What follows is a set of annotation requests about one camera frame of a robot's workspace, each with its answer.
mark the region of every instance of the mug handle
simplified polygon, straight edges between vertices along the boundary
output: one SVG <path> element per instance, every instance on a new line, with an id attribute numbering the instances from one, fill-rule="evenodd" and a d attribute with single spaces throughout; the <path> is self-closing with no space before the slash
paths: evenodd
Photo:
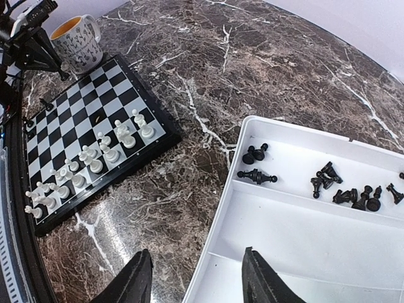
<path id="1" fill-rule="evenodd" d="M 92 15 L 84 15 L 82 16 L 84 22 L 90 27 L 90 30 L 92 31 L 95 41 L 98 43 L 100 42 L 101 39 L 101 31 L 100 27 L 98 26 L 97 22 L 95 21 L 94 17 Z"/>

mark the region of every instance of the marble table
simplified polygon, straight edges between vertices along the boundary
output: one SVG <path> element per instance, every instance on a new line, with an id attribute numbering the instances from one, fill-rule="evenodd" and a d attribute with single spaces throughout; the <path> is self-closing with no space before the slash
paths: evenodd
<path id="1" fill-rule="evenodd" d="M 155 265 L 152 302 L 180 302 L 248 115 L 403 152 L 403 85 L 357 49 L 274 6 L 133 0 L 98 21 L 103 50 L 122 53 L 138 70 L 184 140 L 38 239 L 60 302 L 88 302 L 143 248 Z M 24 111 L 33 115 L 39 97 L 72 81 L 32 73 Z"/>

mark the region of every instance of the black chess piece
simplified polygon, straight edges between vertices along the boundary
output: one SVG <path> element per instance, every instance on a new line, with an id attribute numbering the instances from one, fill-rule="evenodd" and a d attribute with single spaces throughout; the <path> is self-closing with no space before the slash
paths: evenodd
<path id="1" fill-rule="evenodd" d="M 365 202 L 369 199 L 369 194 L 373 191 L 373 188 L 369 185 L 365 186 L 365 190 L 362 194 L 360 194 L 360 199 L 357 202 L 354 202 L 351 206 L 356 210 L 366 210 Z"/>
<path id="2" fill-rule="evenodd" d="M 386 188 L 389 192 L 392 193 L 394 197 L 394 203 L 398 204 L 404 198 L 404 194 L 399 193 L 397 190 L 394 189 L 393 183 L 390 183 L 389 186 Z"/>
<path id="3" fill-rule="evenodd" d="M 370 211 L 378 211 L 380 209 L 380 195 L 381 195 L 381 186 L 378 186 L 374 190 L 373 198 L 367 200 L 366 207 Z"/>
<path id="4" fill-rule="evenodd" d="M 251 165 L 254 163 L 254 156 L 253 156 L 253 151 L 255 150 L 255 147 L 253 147 L 252 145 L 248 148 L 248 152 L 242 156 L 242 161 L 245 164 Z"/>
<path id="5" fill-rule="evenodd" d="M 45 106 L 45 109 L 46 109 L 48 112 L 50 112 L 50 111 L 53 109 L 53 107 L 54 107 L 53 104 L 46 102 L 44 98 L 39 98 L 39 102 L 40 102 L 42 105 Z"/>
<path id="6" fill-rule="evenodd" d="M 33 126 L 33 121 L 27 119 L 27 117 L 23 117 L 23 121 L 29 128 L 31 128 Z"/>
<path id="7" fill-rule="evenodd" d="M 331 185 L 334 184 L 334 180 L 331 178 L 328 178 L 324 173 L 322 172 L 317 172 L 316 176 L 320 178 L 323 182 L 323 187 L 324 189 L 329 189 Z"/>
<path id="8" fill-rule="evenodd" d="M 250 172 L 238 172 L 237 176 L 239 178 L 249 178 L 256 184 L 260 185 L 264 182 L 276 182 L 278 180 L 278 177 L 275 175 L 265 175 L 262 172 L 259 172 L 258 169 L 253 169 Z"/>
<path id="9" fill-rule="evenodd" d="M 320 197 L 320 186 L 322 185 L 323 180 L 320 178 L 311 178 L 310 182 L 314 187 L 313 198 L 318 199 Z"/>
<path id="10" fill-rule="evenodd" d="M 252 155 L 254 156 L 255 160 L 262 161 L 265 159 L 265 152 L 268 149 L 268 144 L 264 143 L 261 145 L 261 148 L 258 150 L 254 150 Z"/>
<path id="11" fill-rule="evenodd" d="M 342 179 L 341 177 L 335 172 L 334 168 L 333 168 L 333 162 L 328 162 L 326 164 L 326 166 L 324 166 L 321 169 L 321 172 L 324 174 L 327 174 L 328 177 L 332 178 L 335 182 L 337 182 L 338 184 L 342 183 Z"/>

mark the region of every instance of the white wall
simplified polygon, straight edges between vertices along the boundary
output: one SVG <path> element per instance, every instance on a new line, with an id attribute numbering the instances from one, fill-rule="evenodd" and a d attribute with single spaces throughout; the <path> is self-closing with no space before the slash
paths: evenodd
<path id="1" fill-rule="evenodd" d="M 404 82 L 403 0 L 265 0 L 333 33 Z"/>

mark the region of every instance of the chessboard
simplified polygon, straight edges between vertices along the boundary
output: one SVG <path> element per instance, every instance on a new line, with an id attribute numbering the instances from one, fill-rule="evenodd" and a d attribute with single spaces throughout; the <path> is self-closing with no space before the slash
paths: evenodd
<path id="1" fill-rule="evenodd" d="M 39 237 L 181 141 L 171 116 L 120 55 L 45 106 L 24 129 L 26 212 Z"/>

